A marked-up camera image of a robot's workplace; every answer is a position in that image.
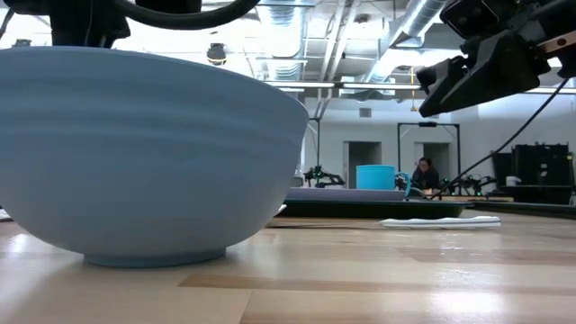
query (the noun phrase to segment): person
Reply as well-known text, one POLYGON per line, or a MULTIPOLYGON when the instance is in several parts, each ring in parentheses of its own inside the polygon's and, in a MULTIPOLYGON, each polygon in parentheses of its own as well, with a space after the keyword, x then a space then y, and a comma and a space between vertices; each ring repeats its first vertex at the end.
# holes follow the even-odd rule
POLYGON ((432 166, 432 160, 423 157, 418 161, 418 167, 412 174, 412 183, 421 190, 440 189, 440 175, 432 166))

